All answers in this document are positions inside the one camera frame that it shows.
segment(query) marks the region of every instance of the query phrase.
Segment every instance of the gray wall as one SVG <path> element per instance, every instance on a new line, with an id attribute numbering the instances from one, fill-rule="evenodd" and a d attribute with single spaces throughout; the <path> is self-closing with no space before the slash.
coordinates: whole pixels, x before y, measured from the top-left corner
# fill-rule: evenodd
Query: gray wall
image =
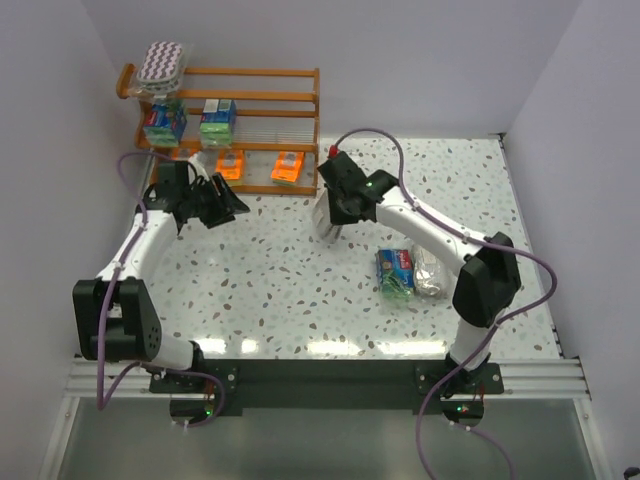
<path id="1" fill-rule="evenodd" d="M 196 65 L 321 71 L 321 128 L 506 131 L 579 0 L 83 0 L 114 66 L 157 39 Z"/>
<path id="2" fill-rule="evenodd" d="M 79 1 L 3 3 L 3 479 L 37 476 L 77 351 L 71 289 L 105 265 L 130 217 L 132 204 L 118 181 L 115 161 L 132 147 L 137 117 L 132 104 L 117 100 L 115 81 Z"/>
<path id="3" fill-rule="evenodd" d="M 618 473 L 640 463 L 638 18 L 636 0 L 584 0 L 506 142 L 533 247 L 560 276 L 560 340 L 584 361 Z"/>

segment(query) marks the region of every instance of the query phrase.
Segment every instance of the wooden frame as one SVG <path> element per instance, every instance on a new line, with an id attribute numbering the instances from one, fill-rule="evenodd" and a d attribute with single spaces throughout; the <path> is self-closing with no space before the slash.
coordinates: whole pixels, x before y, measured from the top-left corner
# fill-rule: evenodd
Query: wooden frame
<path id="1" fill-rule="evenodd" d="M 135 97 L 140 104 L 140 122 L 135 132 L 135 145 L 141 149 L 153 148 L 145 138 L 143 131 L 144 119 L 151 109 L 153 98 L 151 95 L 142 95 L 132 92 L 131 79 L 136 71 L 135 65 L 129 63 L 124 66 L 118 82 L 116 93 L 120 98 Z M 188 67 L 185 75 L 226 75 L 226 76 L 253 76 L 253 77 L 290 77 L 313 79 L 311 92 L 269 92 L 247 90 L 196 90 L 183 89 L 172 94 L 171 97 L 183 99 L 227 98 L 231 100 L 259 100 L 277 102 L 312 103 L 313 110 L 269 110 L 269 109 L 238 109 L 240 117 L 267 117 L 267 118 L 313 118 L 313 142 L 312 143 L 256 143 L 234 142 L 230 148 L 237 150 L 262 150 L 262 151 L 292 151 L 305 152 L 314 155 L 313 185 L 311 187 L 286 187 L 278 185 L 238 185 L 232 187 L 236 193 L 274 194 L 274 195 L 310 195 L 315 196 L 318 185 L 318 130 L 320 128 L 320 70 L 276 70 L 253 68 L 224 68 L 224 67 Z M 202 108 L 189 108 L 189 114 L 200 115 Z M 186 138 L 180 142 L 181 148 L 202 148 L 196 138 Z"/>

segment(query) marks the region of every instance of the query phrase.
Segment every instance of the speckled tabletop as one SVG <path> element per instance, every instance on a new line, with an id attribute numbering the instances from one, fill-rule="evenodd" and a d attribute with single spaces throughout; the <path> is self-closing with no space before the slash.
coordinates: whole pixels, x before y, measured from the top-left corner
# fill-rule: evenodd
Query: speckled tabletop
<path id="1" fill-rule="evenodd" d="M 470 228 L 510 235 L 527 248 L 497 140 L 402 139 L 408 188 Z M 330 140 L 321 142 L 326 152 Z M 379 139 L 341 146 L 365 170 L 397 174 L 395 147 Z M 210 358 L 442 358 L 458 316 L 450 299 L 392 308 L 379 292 L 374 254 L 407 247 L 374 223 L 344 228 L 327 245 L 311 224 L 314 199 L 245 196 L 251 213 L 207 230 L 190 222 L 165 254 L 151 295 L 165 332 L 200 343 Z M 533 265 L 520 262 L 513 307 L 541 295 Z M 546 306 L 508 323 L 494 359 L 559 357 Z"/>

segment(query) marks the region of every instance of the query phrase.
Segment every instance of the blue and green package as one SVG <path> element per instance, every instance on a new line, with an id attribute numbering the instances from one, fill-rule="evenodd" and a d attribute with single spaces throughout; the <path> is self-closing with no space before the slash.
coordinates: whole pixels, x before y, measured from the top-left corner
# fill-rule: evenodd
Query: blue and green package
<path id="1" fill-rule="evenodd" d="M 143 130 L 149 143 L 156 147 L 177 147 L 187 126 L 187 114 L 182 100 L 156 104 L 147 114 Z"/>
<path id="2" fill-rule="evenodd" d="M 408 250 L 378 250 L 376 269 L 384 297 L 409 298 L 413 295 L 413 266 Z"/>
<path id="3" fill-rule="evenodd" d="M 203 147 L 230 146 L 233 143 L 235 125 L 234 100 L 207 100 L 200 117 L 200 143 Z"/>

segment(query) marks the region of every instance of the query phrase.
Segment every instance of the gray floor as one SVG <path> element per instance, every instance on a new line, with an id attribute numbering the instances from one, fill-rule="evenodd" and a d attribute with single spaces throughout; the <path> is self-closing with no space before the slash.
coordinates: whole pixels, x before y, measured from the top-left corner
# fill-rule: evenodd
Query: gray floor
<path id="1" fill-rule="evenodd" d="M 423 479 L 409 412 L 249 410 L 184 433 L 166 400 L 83 400 L 60 478 Z M 593 479 L 571 401 L 495 401 L 481 426 L 512 455 L 520 480 Z M 451 429 L 424 424 L 440 479 L 508 479 L 499 452 Z"/>

